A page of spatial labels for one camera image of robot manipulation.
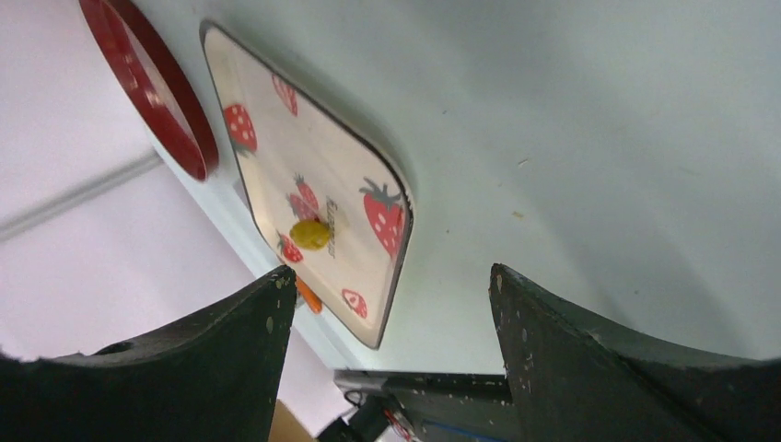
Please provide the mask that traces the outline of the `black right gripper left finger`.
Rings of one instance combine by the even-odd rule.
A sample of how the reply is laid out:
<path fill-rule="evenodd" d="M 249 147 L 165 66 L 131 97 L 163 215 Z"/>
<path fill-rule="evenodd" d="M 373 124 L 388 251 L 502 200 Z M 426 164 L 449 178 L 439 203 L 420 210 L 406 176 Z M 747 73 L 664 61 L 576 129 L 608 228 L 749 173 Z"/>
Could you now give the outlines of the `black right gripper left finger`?
<path fill-rule="evenodd" d="M 280 266 L 92 355 L 1 359 L 5 441 L 264 441 L 297 302 Z"/>

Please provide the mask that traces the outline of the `strawberry print tray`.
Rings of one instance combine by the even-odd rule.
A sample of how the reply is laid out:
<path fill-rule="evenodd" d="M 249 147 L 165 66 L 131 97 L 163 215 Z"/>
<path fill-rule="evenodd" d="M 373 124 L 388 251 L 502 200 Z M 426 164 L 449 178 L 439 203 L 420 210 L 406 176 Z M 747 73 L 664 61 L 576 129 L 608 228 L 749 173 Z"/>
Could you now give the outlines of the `strawberry print tray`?
<path fill-rule="evenodd" d="M 359 342 L 378 348 L 413 225 L 400 171 L 219 27 L 206 24 L 202 40 L 260 236 Z M 302 219 L 329 227 L 326 248 L 293 243 Z"/>

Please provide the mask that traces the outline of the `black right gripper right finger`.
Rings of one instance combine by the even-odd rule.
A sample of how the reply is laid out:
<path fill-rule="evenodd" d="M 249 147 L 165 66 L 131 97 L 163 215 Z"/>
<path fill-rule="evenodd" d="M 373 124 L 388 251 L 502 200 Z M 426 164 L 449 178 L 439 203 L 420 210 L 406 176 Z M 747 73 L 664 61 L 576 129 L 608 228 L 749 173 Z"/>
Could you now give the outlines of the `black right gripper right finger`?
<path fill-rule="evenodd" d="M 496 263 L 495 331 L 523 441 L 776 441 L 780 363 L 632 330 Z"/>

